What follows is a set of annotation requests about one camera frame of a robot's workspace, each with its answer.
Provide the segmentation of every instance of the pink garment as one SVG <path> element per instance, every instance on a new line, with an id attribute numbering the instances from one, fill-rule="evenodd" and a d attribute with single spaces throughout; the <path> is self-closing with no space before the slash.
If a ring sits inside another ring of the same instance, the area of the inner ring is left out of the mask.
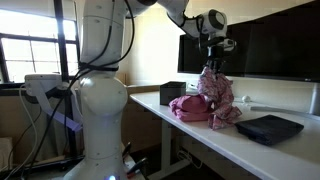
<path id="1" fill-rule="evenodd" d="M 211 104 L 213 112 L 208 118 L 208 125 L 213 130 L 226 128 L 234 124 L 234 119 L 242 113 L 238 107 L 233 107 L 234 100 L 232 81 L 223 74 L 215 74 L 205 67 L 198 81 L 198 92 L 205 96 L 206 102 Z"/>
<path id="2" fill-rule="evenodd" d="M 210 110 L 204 95 L 184 95 L 169 103 L 171 111 L 181 121 L 206 121 Z"/>

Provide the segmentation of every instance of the white table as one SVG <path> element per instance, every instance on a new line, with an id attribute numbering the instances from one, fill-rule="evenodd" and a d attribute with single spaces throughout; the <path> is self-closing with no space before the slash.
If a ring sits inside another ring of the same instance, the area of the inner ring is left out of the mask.
<path id="1" fill-rule="evenodd" d="M 240 121 L 273 114 L 304 125 L 298 135 L 268 147 L 239 134 L 236 127 L 213 131 L 208 128 L 206 121 L 182 122 L 168 106 L 160 105 L 159 96 L 159 92 L 131 94 L 134 101 L 165 120 L 162 130 L 162 169 L 150 176 L 150 179 L 161 179 L 172 173 L 172 167 L 176 170 L 187 165 L 185 161 L 175 165 L 169 163 L 168 124 L 174 125 L 261 179 L 320 179 L 320 121 L 280 112 L 251 111 L 252 104 L 234 103 L 243 113 L 238 118 Z"/>

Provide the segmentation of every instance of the table leg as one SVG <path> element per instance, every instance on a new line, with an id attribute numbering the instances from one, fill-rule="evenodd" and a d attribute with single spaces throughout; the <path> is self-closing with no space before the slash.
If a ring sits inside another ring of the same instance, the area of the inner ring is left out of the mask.
<path id="1" fill-rule="evenodd" d="M 170 123 L 162 120 L 161 170 L 148 176 L 150 180 L 162 179 L 190 164 L 188 160 L 181 160 L 173 165 L 171 159 L 171 127 Z"/>

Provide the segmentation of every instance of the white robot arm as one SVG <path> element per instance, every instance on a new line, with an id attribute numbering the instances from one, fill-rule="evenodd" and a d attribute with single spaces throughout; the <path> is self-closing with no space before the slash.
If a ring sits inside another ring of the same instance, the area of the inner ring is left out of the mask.
<path id="1" fill-rule="evenodd" d="M 184 15 L 188 0 L 87 0 L 83 15 L 81 49 L 81 105 L 85 158 L 64 179 L 126 179 L 121 155 L 121 116 L 127 91 L 114 78 L 123 57 L 124 20 L 159 3 L 168 17 L 190 36 L 209 34 L 208 48 L 224 49 L 226 16 L 215 10 L 195 18 Z"/>

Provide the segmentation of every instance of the cable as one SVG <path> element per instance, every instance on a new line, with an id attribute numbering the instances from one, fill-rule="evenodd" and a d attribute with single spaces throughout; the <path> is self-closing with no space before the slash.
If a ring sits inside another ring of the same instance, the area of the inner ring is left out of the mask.
<path id="1" fill-rule="evenodd" d="M 29 153 L 29 155 L 28 155 L 27 158 L 25 159 L 25 161 L 24 161 L 20 166 L 17 166 L 15 169 L 13 169 L 13 170 L 10 172 L 10 174 L 5 178 L 5 180 L 9 179 L 14 173 L 16 173 L 21 167 L 23 167 L 23 166 L 28 162 L 29 158 L 30 158 L 31 155 L 34 153 L 34 151 L 35 151 L 35 149 L 36 149 L 36 147 L 37 147 L 37 143 L 38 143 L 38 133 L 37 133 L 36 126 L 35 126 L 35 124 L 34 124 L 34 122 L 33 122 L 33 120 L 32 120 L 32 117 L 31 117 L 31 115 L 30 115 L 30 113 L 29 113 L 29 111 L 28 111 L 28 108 L 26 107 L 26 105 L 25 105 L 25 103 L 24 103 L 24 101 L 23 101 L 23 99 L 22 99 L 22 93 L 21 93 L 22 87 L 25 87 L 25 84 L 22 84 L 22 85 L 20 86 L 20 88 L 19 88 L 19 97 L 20 97 L 20 101 L 21 101 L 21 103 L 22 103 L 22 105 L 23 105 L 23 107 L 24 107 L 24 109 L 25 109 L 25 111 L 26 111 L 26 113 L 27 113 L 27 115 L 28 115 L 28 118 L 29 118 L 29 120 L 30 120 L 30 122 L 31 122 L 31 125 L 32 125 L 32 127 L 33 127 L 33 129 L 34 129 L 34 134 L 35 134 L 34 145 L 33 145 L 33 147 L 32 147 L 31 152 Z"/>
<path id="2" fill-rule="evenodd" d="M 33 121 L 33 123 L 36 123 L 38 121 L 38 119 L 40 118 L 40 115 L 42 114 L 42 109 L 40 107 L 40 111 L 39 111 L 39 114 L 38 116 L 36 117 L 36 119 Z M 17 142 L 14 144 L 14 146 L 12 147 L 10 153 L 9 153 L 9 157 L 8 157 L 8 170 L 9 168 L 11 167 L 11 156 L 12 156 L 12 153 L 13 151 L 15 150 L 15 148 L 17 147 L 17 145 L 20 143 L 20 141 L 22 140 L 23 136 L 26 134 L 26 132 L 32 127 L 32 124 L 30 124 L 24 131 L 23 133 L 20 135 L 19 139 L 17 140 Z"/>
<path id="3" fill-rule="evenodd" d="M 132 48 L 132 46 L 133 46 L 134 37 L 135 37 L 135 22 L 134 22 L 134 16 L 133 16 L 132 9 L 131 9 L 131 7 L 130 7 L 130 5 L 129 5 L 129 3 L 128 3 L 128 0 L 124 0 L 124 1 L 125 1 L 126 5 L 127 5 L 127 7 L 128 7 L 128 10 L 129 10 L 129 13 L 130 13 L 130 16 L 131 16 L 131 24 L 132 24 L 132 35 L 131 35 L 131 41 L 130 41 L 129 47 L 128 47 L 126 53 L 125 53 L 120 59 L 118 59 L 118 60 L 116 60 L 116 61 L 113 61 L 113 62 L 110 62 L 110 63 L 103 64 L 103 65 L 101 65 L 101 67 L 110 66 L 110 65 L 119 63 L 119 62 L 122 61 L 125 57 L 127 57 L 127 55 L 129 54 L 129 52 L 131 51 L 131 48 Z M 86 64 L 86 65 L 89 66 L 90 64 L 92 64 L 95 60 L 97 60 L 97 59 L 99 58 L 99 56 L 98 56 L 97 58 L 93 59 L 92 61 L 90 61 L 90 62 L 89 62 L 88 64 Z M 80 79 L 80 77 L 84 76 L 85 74 L 93 71 L 92 69 L 90 69 L 90 70 L 88 70 L 87 72 L 79 75 L 79 73 L 80 73 L 81 71 L 83 71 L 84 69 L 85 69 L 85 68 L 81 68 L 81 69 L 79 70 L 79 72 L 76 74 L 76 76 L 75 76 L 75 79 L 76 79 L 76 80 Z"/>
<path id="4" fill-rule="evenodd" d="M 185 152 L 183 150 L 178 151 L 177 156 L 180 160 L 182 159 L 186 159 L 188 160 L 191 164 L 193 164 L 194 167 L 196 167 L 197 169 L 200 169 L 202 167 L 202 161 L 200 161 L 199 165 L 196 165 L 193 160 L 192 160 L 192 156 L 189 154 L 189 152 Z"/>
<path id="5" fill-rule="evenodd" d="M 199 49 L 200 55 L 203 57 L 203 54 L 202 54 L 202 51 L 201 51 L 201 49 L 202 49 L 202 47 L 201 47 L 201 35 L 202 35 L 202 30 L 203 30 L 204 17 L 202 15 L 199 15 L 199 16 L 197 16 L 196 21 L 197 21 L 198 26 L 200 26 L 200 29 L 199 29 L 199 33 L 200 34 L 199 34 L 199 38 L 198 38 L 198 43 L 199 43 L 198 49 Z"/>
<path id="6" fill-rule="evenodd" d="M 6 169 L 8 166 L 5 166 L 5 167 L 3 167 L 2 169 L 0 169 L 0 173 L 4 170 L 4 169 Z"/>
<path id="7" fill-rule="evenodd" d="M 114 14 L 114 8 L 115 8 L 115 2 L 113 1 L 113 11 L 111 12 L 111 23 L 110 23 L 110 26 L 109 26 L 109 32 L 108 32 L 108 38 L 107 38 L 107 41 L 106 41 L 106 44 L 105 46 L 103 47 L 102 51 L 100 52 L 100 54 L 98 56 L 96 56 L 95 58 L 93 58 L 91 61 L 89 61 L 88 63 L 86 63 L 85 65 L 81 66 L 79 71 L 77 72 L 77 74 L 74 76 L 75 79 L 77 79 L 77 76 L 80 74 L 81 71 L 87 69 L 88 67 L 90 67 L 90 65 L 92 63 L 94 63 L 95 61 L 97 61 L 100 57 L 102 57 L 102 55 L 106 52 L 108 46 L 109 46 L 109 43 L 110 43 L 110 40 L 111 40 L 111 34 L 112 34 L 112 23 L 113 23 L 113 14 Z"/>
<path id="8" fill-rule="evenodd" d="M 75 103 L 75 105 L 76 105 L 76 109 L 77 109 L 77 111 L 78 111 L 78 113 L 79 113 L 79 115 L 80 115 L 80 117 L 81 117 L 81 119 L 79 119 L 80 121 L 81 121 L 81 123 L 82 123 L 82 112 L 81 112 L 81 110 L 80 110 L 80 106 L 79 106 L 79 102 L 78 102 L 78 98 L 77 98 L 77 92 L 75 91 L 75 87 L 74 88 L 71 88 L 71 93 L 72 93 L 72 95 L 74 96 L 74 103 Z"/>
<path id="9" fill-rule="evenodd" d="M 29 170 L 28 170 L 26 179 L 28 179 L 28 176 L 29 176 L 29 174 L 31 173 L 32 166 L 33 166 L 34 162 L 36 161 L 36 158 L 37 158 L 37 156 L 38 156 L 38 154 L 39 154 L 39 152 L 40 152 L 40 149 L 41 149 L 41 147 L 42 147 L 42 145 L 43 145 L 44 139 L 45 139 L 46 135 L 47 135 L 48 132 L 49 132 L 49 128 L 50 128 L 50 126 L 51 126 L 51 123 L 52 123 L 54 114 L 57 112 L 58 107 L 60 106 L 62 100 L 63 100 L 63 98 L 60 98 L 59 102 L 57 103 L 56 107 L 54 108 L 54 110 L 53 110 L 53 112 L 52 112 L 52 114 L 51 114 L 51 116 L 50 116 L 48 125 L 47 125 L 47 127 L 46 127 L 46 129 L 45 129 L 45 132 L 44 132 L 43 136 L 42 136 L 42 139 L 41 139 L 41 141 L 40 141 L 40 144 L 39 144 L 39 146 L 38 146 L 38 149 L 37 149 L 35 155 L 33 156 L 33 159 L 32 159 L 31 164 L 30 164 L 30 166 L 29 166 Z"/>

